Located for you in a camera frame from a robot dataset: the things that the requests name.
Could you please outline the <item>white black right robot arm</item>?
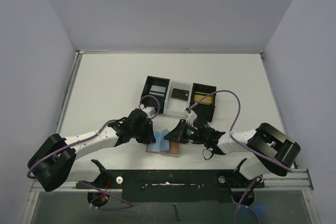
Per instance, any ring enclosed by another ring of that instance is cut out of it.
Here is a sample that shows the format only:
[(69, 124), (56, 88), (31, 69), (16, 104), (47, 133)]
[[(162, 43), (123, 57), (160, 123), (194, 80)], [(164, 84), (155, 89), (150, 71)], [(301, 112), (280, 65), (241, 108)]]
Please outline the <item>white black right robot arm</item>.
[(180, 120), (164, 139), (180, 144), (191, 142), (204, 145), (213, 155), (253, 153), (253, 157), (244, 157), (235, 168), (234, 182), (241, 187), (266, 173), (285, 177), (291, 172), (301, 151), (297, 142), (268, 123), (262, 123), (250, 131), (226, 133), (210, 127), (201, 118), (195, 119), (193, 123)]

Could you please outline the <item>black bin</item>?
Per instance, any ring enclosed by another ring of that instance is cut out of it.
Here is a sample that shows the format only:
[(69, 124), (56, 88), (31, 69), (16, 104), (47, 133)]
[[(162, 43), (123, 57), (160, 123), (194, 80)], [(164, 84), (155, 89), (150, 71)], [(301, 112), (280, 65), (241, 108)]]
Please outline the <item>black bin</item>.
[(212, 94), (202, 100), (206, 95), (217, 91), (216, 86), (208, 86), (205, 84), (193, 83), (191, 91), (190, 106), (197, 103), (192, 110), (197, 116), (207, 119), (208, 122), (212, 122), (215, 112), (215, 98), (216, 95)]
[[(154, 107), (156, 110), (160, 108), (159, 113), (163, 114), (169, 84), (170, 79), (147, 76), (140, 103), (144, 106)], [(160, 107), (158, 107), (158, 103), (155, 99), (149, 97), (150, 95), (158, 100)]]

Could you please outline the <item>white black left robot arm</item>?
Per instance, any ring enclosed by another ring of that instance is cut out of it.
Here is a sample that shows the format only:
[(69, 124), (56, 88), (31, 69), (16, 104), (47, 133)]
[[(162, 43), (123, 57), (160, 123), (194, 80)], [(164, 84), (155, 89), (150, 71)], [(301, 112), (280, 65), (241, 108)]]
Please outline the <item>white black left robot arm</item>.
[(71, 137), (55, 133), (28, 161), (27, 177), (38, 180), (46, 192), (59, 188), (64, 182), (81, 180), (100, 188), (107, 181), (102, 166), (80, 159), (101, 149), (128, 143), (132, 138), (142, 144), (154, 143), (154, 116), (153, 107), (134, 109), (129, 116), (109, 120), (96, 131)]

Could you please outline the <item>white bin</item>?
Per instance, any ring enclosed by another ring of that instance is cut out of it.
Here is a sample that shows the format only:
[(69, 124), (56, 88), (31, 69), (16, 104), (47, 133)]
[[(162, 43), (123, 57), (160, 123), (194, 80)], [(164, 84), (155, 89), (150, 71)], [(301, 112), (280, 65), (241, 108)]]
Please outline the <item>white bin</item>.
[(187, 117), (185, 109), (190, 106), (191, 91), (191, 83), (171, 79), (167, 86), (163, 114), (185, 119)]

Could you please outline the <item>tan leather card holder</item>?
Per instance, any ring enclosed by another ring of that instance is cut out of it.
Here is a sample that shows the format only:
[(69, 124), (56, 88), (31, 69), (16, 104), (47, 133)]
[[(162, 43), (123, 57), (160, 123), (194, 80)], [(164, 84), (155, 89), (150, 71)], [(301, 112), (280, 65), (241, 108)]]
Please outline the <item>tan leather card holder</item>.
[(156, 154), (179, 154), (179, 143), (170, 142), (164, 138), (169, 132), (170, 131), (168, 129), (154, 131), (156, 142), (148, 144), (146, 146), (146, 152)]

